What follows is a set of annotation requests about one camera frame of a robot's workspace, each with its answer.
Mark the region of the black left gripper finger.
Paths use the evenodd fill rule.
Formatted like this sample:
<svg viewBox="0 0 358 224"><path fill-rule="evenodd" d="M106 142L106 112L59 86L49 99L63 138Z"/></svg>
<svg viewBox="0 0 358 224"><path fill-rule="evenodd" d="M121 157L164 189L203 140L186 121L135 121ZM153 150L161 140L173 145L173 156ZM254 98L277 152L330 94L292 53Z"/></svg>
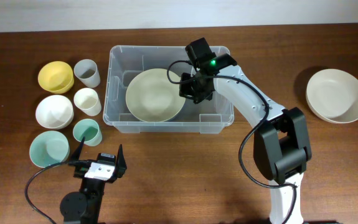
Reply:
<svg viewBox="0 0 358 224"><path fill-rule="evenodd" d="M76 150L72 153L72 155L71 155L69 161L78 161L78 160L79 160L81 151L82 151L82 149L83 149L84 142L85 142L85 137L82 138L82 140L80 141L79 146L78 146L78 147L76 148Z"/></svg>
<svg viewBox="0 0 358 224"><path fill-rule="evenodd" d="M123 155L123 145L120 144L116 157L116 171L125 171L127 169L125 157Z"/></svg>

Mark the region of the mint green bowl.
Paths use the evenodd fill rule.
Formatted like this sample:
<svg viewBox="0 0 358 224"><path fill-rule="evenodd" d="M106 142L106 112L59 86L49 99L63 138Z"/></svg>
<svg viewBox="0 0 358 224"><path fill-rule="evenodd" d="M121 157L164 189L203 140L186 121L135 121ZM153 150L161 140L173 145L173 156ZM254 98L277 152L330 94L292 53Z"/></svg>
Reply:
<svg viewBox="0 0 358 224"><path fill-rule="evenodd" d="M31 143L29 156L34 165L45 168L66 161L70 154L68 139L58 131L39 134Z"/></svg>

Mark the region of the beige plate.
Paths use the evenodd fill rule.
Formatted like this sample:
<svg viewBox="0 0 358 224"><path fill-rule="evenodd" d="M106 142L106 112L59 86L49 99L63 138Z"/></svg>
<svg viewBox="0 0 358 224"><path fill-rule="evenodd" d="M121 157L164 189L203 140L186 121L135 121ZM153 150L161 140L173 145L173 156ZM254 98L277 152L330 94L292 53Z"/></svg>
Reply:
<svg viewBox="0 0 358 224"><path fill-rule="evenodd" d="M165 122L179 114L186 99L179 95L179 75L153 68L135 76L126 90L130 113L144 122Z"/></svg>
<svg viewBox="0 0 358 224"><path fill-rule="evenodd" d="M358 120L358 79L338 69L316 72L306 87L311 111L329 123L346 124Z"/></svg>

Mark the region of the dark blue plate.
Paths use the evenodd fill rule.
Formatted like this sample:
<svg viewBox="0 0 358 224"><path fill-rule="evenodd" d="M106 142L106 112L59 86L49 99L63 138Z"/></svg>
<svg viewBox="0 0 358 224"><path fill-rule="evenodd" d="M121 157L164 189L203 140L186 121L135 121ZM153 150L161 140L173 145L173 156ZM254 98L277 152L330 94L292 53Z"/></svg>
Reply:
<svg viewBox="0 0 358 224"><path fill-rule="evenodd" d="M181 113L184 111L184 106L177 112L177 114L175 114L172 118L170 118L169 120L167 120L166 122L170 122L170 121L174 121L175 119L177 119Z"/></svg>

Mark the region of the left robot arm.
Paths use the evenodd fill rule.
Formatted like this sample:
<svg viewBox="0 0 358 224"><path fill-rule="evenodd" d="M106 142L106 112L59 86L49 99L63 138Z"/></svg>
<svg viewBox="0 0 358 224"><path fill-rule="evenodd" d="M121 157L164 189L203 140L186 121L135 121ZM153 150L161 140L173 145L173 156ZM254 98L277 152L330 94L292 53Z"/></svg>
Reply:
<svg viewBox="0 0 358 224"><path fill-rule="evenodd" d="M64 223L98 223L105 185L121 178L127 170L123 146L119 146L117 155L99 153L95 160L81 160L84 142L82 139L68 160L75 168L73 176L82 182L78 191L70 192L61 200Z"/></svg>

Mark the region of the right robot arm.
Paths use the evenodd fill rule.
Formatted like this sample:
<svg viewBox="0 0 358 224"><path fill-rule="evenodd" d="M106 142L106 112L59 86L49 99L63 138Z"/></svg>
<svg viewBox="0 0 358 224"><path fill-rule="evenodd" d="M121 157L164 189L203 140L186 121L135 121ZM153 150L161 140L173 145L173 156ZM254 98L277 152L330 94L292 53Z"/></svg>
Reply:
<svg viewBox="0 0 358 224"><path fill-rule="evenodd" d="M311 146L304 113L286 109L266 96L239 66L213 65L183 73L180 94L199 103L213 92L224 96L251 125L238 150L238 161L245 175L270 190L271 223L303 223L300 209L301 181L311 159ZM243 150L253 139L253 160L268 183L256 180L245 167Z"/></svg>

